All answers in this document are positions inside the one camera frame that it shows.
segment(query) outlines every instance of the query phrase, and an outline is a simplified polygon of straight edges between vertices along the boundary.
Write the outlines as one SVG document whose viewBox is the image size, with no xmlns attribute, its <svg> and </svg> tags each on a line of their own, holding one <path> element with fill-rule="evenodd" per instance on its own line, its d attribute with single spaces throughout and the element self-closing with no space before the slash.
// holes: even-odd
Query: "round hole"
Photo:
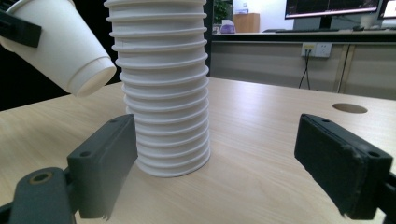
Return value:
<svg viewBox="0 0 396 224">
<path fill-rule="evenodd" d="M 379 154 L 373 151 L 369 151 L 369 155 L 372 157 L 379 157 Z"/>
<path fill-rule="evenodd" d="M 29 183 L 36 185 L 49 181 L 52 178 L 51 172 L 41 173 L 30 178 Z"/>
<path fill-rule="evenodd" d="M 81 152 L 81 153 L 79 154 L 80 157 L 88 157 L 88 156 L 90 156 L 90 155 L 91 155 L 91 152 L 90 152 L 90 151 Z"/>
<path fill-rule="evenodd" d="M 332 105 L 337 110 L 341 110 L 347 113 L 353 113 L 353 114 L 364 114 L 367 113 L 367 109 L 364 108 L 363 106 L 359 105 L 351 105 L 351 104 L 334 104 Z"/>
</svg>

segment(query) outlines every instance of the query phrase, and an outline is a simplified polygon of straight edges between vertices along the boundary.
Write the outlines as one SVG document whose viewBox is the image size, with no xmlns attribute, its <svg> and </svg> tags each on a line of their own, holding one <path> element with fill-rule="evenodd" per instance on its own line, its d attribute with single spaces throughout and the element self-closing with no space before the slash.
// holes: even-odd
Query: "wooden table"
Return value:
<svg viewBox="0 0 396 224">
<path fill-rule="evenodd" d="M 0 204 L 17 182 L 66 156 L 109 119 L 123 115 L 121 84 L 86 97 L 65 96 L 0 113 Z M 341 217 L 294 159 L 302 113 L 330 119 L 396 155 L 396 102 L 210 78 L 212 155 L 198 171 L 174 178 L 134 165 L 107 223 L 381 223 Z M 336 110 L 361 105 L 364 114 Z M 78 218 L 78 223 L 102 223 Z"/>
</svg>

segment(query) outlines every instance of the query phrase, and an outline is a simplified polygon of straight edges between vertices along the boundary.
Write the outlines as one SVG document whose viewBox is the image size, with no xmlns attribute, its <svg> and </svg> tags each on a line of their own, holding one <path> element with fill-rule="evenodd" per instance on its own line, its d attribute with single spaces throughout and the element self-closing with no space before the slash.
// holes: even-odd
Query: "white paper cup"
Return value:
<svg viewBox="0 0 396 224">
<path fill-rule="evenodd" d="M 1 45 L 65 91 L 89 95 L 116 73 L 115 65 L 72 1 L 20 0 L 7 12 L 41 26 L 42 33 L 36 49 L 3 37 Z"/>
<path fill-rule="evenodd" d="M 110 17 L 128 17 L 139 15 L 162 15 L 176 13 L 202 13 L 203 0 L 184 1 L 134 1 L 109 0 L 104 3 L 109 8 Z"/>
<path fill-rule="evenodd" d="M 199 157 L 184 161 L 174 165 L 161 166 L 160 163 L 144 163 L 136 160 L 136 165 L 146 173 L 159 177 L 174 177 L 186 175 L 201 168 L 210 158 L 210 147 L 208 147 Z"/>
<path fill-rule="evenodd" d="M 184 155 L 186 153 L 190 153 L 193 150 L 198 150 L 197 148 L 202 148 L 202 145 L 209 139 L 209 132 L 203 133 L 201 136 L 198 136 L 195 140 L 190 141 L 185 145 L 180 146 L 172 146 L 172 147 L 153 147 L 153 146 L 145 146 L 137 143 L 138 153 L 145 155 L 146 157 L 151 158 L 168 158 L 175 157 L 176 155 Z"/>
<path fill-rule="evenodd" d="M 191 95 L 166 99 L 166 100 L 148 100 L 148 99 L 136 99 L 126 95 L 124 102 L 130 108 L 147 111 L 147 112 L 167 112 L 176 111 L 184 108 L 189 108 L 194 105 L 198 105 L 207 99 L 208 90 L 196 92 Z"/>
<path fill-rule="evenodd" d="M 203 125 L 209 119 L 209 113 L 207 110 L 203 111 L 202 114 L 197 117 L 187 119 L 181 122 L 167 123 L 167 124 L 156 124 L 135 121 L 135 127 L 140 133 L 145 135 L 171 135 L 190 132 L 201 125 Z"/>
<path fill-rule="evenodd" d="M 206 77 L 209 72 L 205 62 L 191 66 L 168 69 L 133 69 L 123 68 L 120 79 L 126 85 L 142 87 L 160 87 L 191 82 Z"/>
<path fill-rule="evenodd" d="M 174 111 L 147 111 L 126 107 L 127 114 L 134 114 L 134 119 L 147 124 L 172 124 L 188 119 L 193 119 L 204 113 L 209 107 L 209 101 L 204 99 L 191 107 Z"/>
<path fill-rule="evenodd" d="M 172 99 L 181 96 L 194 94 L 198 91 L 203 91 L 207 87 L 209 79 L 202 77 L 201 79 L 193 80 L 177 85 L 166 86 L 137 86 L 137 85 L 122 85 L 122 90 L 130 97 L 137 99 L 162 100 Z"/>
<path fill-rule="evenodd" d="M 196 157 L 200 157 L 209 148 L 209 141 L 203 141 L 202 144 L 196 148 L 185 150 L 182 153 L 172 155 L 145 155 L 140 153 L 139 159 L 145 163 L 150 164 L 153 167 L 162 166 L 179 166 L 182 162 L 193 160 Z"/>
<path fill-rule="evenodd" d="M 137 166 L 186 175 L 210 157 L 203 0 L 108 0 L 112 47 L 134 114 Z"/>
</svg>

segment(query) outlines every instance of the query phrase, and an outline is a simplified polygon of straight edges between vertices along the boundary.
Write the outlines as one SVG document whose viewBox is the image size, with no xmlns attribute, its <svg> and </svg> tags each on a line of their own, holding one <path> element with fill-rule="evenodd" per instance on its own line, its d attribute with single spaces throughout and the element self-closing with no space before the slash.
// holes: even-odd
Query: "power outlet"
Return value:
<svg viewBox="0 0 396 224">
<path fill-rule="evenodd" d="M 310 57 L 315 57 L 316 49 L 317 43 L 303 43 L 303 47 L 301 48 L 301 56 L 305 57 L 309 53 Z"/>
<path fill-rule="evenodd" d="M 329 58 L 331 52 L 332 52 L 331 43 L 317 43 L 317 47 L 315 49 L 315 57 Z"/>
</svg>

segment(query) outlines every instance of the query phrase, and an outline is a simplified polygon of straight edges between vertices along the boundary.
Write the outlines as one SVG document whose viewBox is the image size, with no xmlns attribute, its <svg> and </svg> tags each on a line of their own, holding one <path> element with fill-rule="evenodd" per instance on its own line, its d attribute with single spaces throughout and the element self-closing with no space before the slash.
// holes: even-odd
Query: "monitor screen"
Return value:
<svg viewBox="0 0 396 224">
<path fill-rule="evenodd" d="M 287 0 L 285 19 L 376 12 L 379 0 Z"/>
<path fill-rule="evenodd" d="M 380 20 L 396 19 L 396 0 L 384 0 L 379 9 L 378 18 Z"/>
</svg>

